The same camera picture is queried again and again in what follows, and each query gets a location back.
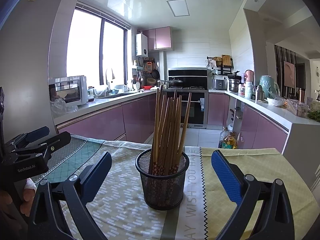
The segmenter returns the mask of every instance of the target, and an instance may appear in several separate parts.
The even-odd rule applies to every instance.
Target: water heater
[[[148,38],[142,33],[136,34],[136,56],[148,57]]]

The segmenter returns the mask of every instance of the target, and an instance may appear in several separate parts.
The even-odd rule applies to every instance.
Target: kitchen sink
[[[104,97],[104,98],[118,98],[118,97],[123,97],[123,96],[126,96],[128,94],[115,94],[115,95],[111,95],[111,96],[107,96],[107,97]]]

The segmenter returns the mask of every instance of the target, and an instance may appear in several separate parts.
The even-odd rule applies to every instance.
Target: green vegetables
[[[317,122],[320,122],[320,110],[309,112],[308,117],[310,119],[316,120]]]

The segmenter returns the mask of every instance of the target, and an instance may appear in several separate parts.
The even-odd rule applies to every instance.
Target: white countertop
[[[53,122],[54,122],[54,125],[58,125],[66,121],[69,121],[71,119],[77,118],[85,114],[89,114],[91,112],[94,112],[106,107],[114,106],[114,105],[123,103],[125,101],[133,100],[136,98],[144,97],[144,96],[155,94],[155,93],[156,93],[156,90],[147,90],[147,91],[136,92],[136,93],[128,93],[128,94],[124,93],[123,96],[117,97],[117,98],[98,98],[92,102],[88,102],[84,105],[78,106],[79,110],[76,112],[72,112],[70,114],[65,114],[63,116],[54,118]]]
[[[320,122],[316,122],[309,118],[302,118],[302,117],[295,116],[294,114],[290,113],[288,110],[284,108],[269,106],[267,102],[255,103],[254,100],[246,99],[244,98],[244,96],[239,96],[238,93],[233,93],[226,90],[213,90],[213,89],[210,89],[209,93],[224,93],[224,94],[230,95],[246,103],[247,105],[257,109],[258,111],[270,117],[271,119],[275,120],[276,122],[281,124],[283,127],[287,128],[288,130],[291,129],[292,124],[320,125]]]

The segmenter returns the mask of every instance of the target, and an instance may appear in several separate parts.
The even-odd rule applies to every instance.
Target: window
[[[127,30],[103,17],[75,9],[71,21],[67,76],[84,75],[87,86],[126,84]]]

